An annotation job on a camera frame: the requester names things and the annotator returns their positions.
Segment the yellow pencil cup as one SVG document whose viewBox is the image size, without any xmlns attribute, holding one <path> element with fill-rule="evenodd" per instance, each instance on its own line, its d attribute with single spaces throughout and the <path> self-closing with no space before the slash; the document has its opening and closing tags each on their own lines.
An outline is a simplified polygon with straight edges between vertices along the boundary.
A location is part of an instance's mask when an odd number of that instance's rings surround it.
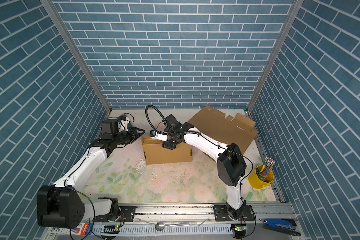
<svg viewBox="0 0 360 240">
<path fill-rule="evenodd" d="M 266 158 L 263 165 L 254 168 L 254 171 L 250 174 L 248 178 L 250 185 L 254 189 L 262 189 L 271 186 L 271 183 L 275 179 L 272 170 L 274 164 L 275 160 L 273 160 L 272 158 Z"/>
</svg>

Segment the blue black pliers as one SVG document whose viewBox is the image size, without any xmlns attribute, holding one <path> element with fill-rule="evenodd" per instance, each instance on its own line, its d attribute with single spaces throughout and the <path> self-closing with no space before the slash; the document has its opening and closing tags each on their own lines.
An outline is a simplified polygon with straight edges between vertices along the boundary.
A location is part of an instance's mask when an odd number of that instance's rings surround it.
<svg viewBox="0 0 360 240">
<path fill-rule="evenodd" d="M 301 233 L 297 231 L 297 224 L 293 219 L 265 219 L 263 227 L 264 229 L 291 236 L 301 236 Z"/>
</svg>

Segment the white printed package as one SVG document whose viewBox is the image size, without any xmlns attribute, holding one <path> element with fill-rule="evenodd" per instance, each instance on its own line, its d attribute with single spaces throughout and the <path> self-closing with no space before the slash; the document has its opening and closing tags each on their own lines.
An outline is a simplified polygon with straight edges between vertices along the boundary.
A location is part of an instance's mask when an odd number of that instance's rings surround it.
<svg viewBox="0 0 360 240">
<path fill-rule="evenodd" d="M 86 235 L 91 234 L 92 226 L 93 226 L 92 223 L 91 224 L 89 224 L 89 223 L 80 223 L 78 226 L 76 226 L 73 229 L 50 228 L 49 233 L 51 233 L 51 234 L 62 234 L 62 235 L 71 234 L 72 236 L 77 235 L 77 236 L 84 237 Z"/>
</svg>

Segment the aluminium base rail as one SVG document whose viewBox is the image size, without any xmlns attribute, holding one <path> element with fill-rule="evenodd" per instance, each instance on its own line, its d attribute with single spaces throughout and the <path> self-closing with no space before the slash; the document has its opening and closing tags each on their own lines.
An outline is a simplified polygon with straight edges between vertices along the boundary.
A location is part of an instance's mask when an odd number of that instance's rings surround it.
<svg viewBox="0 0 360 240">
<path fill-rule="evenodd" d="M 91 234 L 84 237 L 77 235 L 51 234 L 47 228 L 42 235 L 43 240 L 303 240 L 304 234 L 297 220 L 291 204 L 269 202 L 269 203 L 247 203 L 252 206 L 256 219 L 254 221 L 227 221 L 216 222 L 213 206 L 223 205 L 217 203 L 201 204 L 122 204 L 122 206 L 136 206 L 133 222 L 126 222 L 120 227 L 117 223 L 94 223 Z M 147 236 L 147 237 L 115 237 L 98 236 L 93 232 L 96 225 L 105 225 L 112 232 L 118 231 L 124 225 L 146 225 L 138 219 L 148 222 L 197 222 L 198 224 L 207 220 L 206 224 L 229 224 L 233 235 L 171 235 L 171 236 Z M 291 236 L 268 229 L 264 229 L 265 219 L 293 219 L 297 224 L 297 231 L 301 236 Z"/>
</svg>

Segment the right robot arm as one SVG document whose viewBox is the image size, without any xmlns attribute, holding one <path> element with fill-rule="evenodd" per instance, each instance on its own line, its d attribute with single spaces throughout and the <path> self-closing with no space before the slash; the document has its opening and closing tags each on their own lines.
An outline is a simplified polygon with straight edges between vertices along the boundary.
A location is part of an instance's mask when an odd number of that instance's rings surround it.
<svg viewBox="0 0 360 240">
<path fill-rule="evenodd" d="M 238 145 L 223 144 L 201 133 L 196 127 L 186 122 L 181 124 L 173 115 L 162 120 L 165 130 L 152 134 L 163 141 L 163 148 L 174 150 L 185 143 L 198 148 L 217 163 L 218 177 L 227 186 L 227 211 L 230 218 L 238 221 L 244 216 L 244 199 L 241 183 L 245 178 L 247 164 Z"/>
</svg>

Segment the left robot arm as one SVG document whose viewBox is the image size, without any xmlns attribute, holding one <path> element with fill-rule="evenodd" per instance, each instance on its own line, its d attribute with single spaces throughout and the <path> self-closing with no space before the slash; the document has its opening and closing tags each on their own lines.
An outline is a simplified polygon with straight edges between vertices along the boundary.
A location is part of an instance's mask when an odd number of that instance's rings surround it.
<svg viewBox="0 0 360 240">
<path fill-rule="evenodd" d="M 52 185 L 37 192 L 37 218 L 41 227 L 73 229 L 86 220 L 117 222 L 121 209 L 116 198 L 96 201 L 81 199 L 81 189 L 96 168 L 117 148 L 138 140 L 145 130 L 133 127 L 128 117 L 106 119 L 101 124 L 100 137 L 92 141 L 84 155 Z"/>
</svg>

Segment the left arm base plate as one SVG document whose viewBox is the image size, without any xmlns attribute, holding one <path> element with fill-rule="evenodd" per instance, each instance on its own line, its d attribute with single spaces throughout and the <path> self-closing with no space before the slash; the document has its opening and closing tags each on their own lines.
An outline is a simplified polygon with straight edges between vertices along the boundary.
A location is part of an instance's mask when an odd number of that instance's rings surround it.
<svg viewBox="0 0 360 240">
<path fill-rule="evenodd" d="M 111 210 L 106 215 L 96 216 L 95 223 L 126 223 L 133 222 L 136 212 L 136 206 L 119 206 L 118 210 Z"/>
</svg>

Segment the cardboard box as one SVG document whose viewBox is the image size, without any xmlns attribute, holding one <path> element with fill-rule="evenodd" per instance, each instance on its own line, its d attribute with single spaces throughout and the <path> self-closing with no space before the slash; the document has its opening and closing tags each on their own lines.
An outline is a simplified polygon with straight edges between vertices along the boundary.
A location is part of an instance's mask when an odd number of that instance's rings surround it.
<svg viewBox="0 0 360 240">
<path fill-rule="evenodd" d="M 147 165 L 192 161 L 192 147 L 190 145 L 181 143 L 174 150 L 169 150 L 163 148 L 162 143 L 162 141 L 150 137 L 142 138 L 142 147 Z"/>
<path fill-rule="evenodd" d="M 188 123 L 214 140 L 227 145 L 238 145 L 241 153 L 247 150 L 258 134 L 255 130 L 256 123 L 245 115 L 237 113 L 234 117 L 226 116 L 210 106 L 201 109 Z"/>
</svg>

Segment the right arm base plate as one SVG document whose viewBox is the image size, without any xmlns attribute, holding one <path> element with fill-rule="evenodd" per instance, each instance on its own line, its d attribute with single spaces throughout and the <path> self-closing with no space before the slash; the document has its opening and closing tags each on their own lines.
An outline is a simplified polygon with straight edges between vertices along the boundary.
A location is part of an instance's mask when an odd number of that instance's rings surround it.
<svg viewBox="0 0 360 240">
<path fill-rule="evenodd" d="M 213 211 L 216 222 L 254 221 L 256 219 L 252 206 L 246 204 L 243 204 L 238 210 L 229 205 L 214 205 Z"/>
</svg>

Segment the metal spoon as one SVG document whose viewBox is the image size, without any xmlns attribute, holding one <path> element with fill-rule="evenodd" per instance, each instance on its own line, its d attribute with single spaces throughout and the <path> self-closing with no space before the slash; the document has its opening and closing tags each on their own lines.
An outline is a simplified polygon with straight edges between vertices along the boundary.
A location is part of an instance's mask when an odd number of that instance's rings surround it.
<svg viewBox="0 0 360 240">
<path fill-rule="evenodd" d="M 152 222 L 138 219 L 138 221 L 140 221 L 140 222 L 143 222 L 143 223 L 146 223 L 149 225 L 154 225 L 155 230 L 158 232 L 162 232 L 164 229 L 169 228 L 169 227 L 189 227 L 191 225 L 200 226 L 203 223 L 205 223 L 207 220 L 209 220 L 209 219 L 206 219 L 203 222 L 198 224 L 197 222 L 156 222 L 156 223 L 152 223 Z"/>
</svg>

